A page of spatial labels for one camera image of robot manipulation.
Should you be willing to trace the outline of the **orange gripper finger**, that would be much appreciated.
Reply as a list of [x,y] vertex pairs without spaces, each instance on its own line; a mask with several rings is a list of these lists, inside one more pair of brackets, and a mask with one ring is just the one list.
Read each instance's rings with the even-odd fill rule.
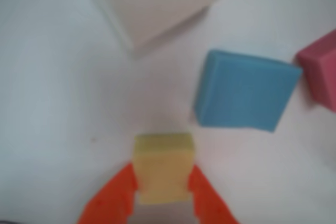
[[137,182],[131,163],[117,172],[86,204],[78,224],[123,224],[133,214]]
[[188,189],[193,194],[194,211],[199,223],[239,224],[197,165],[189,176]]

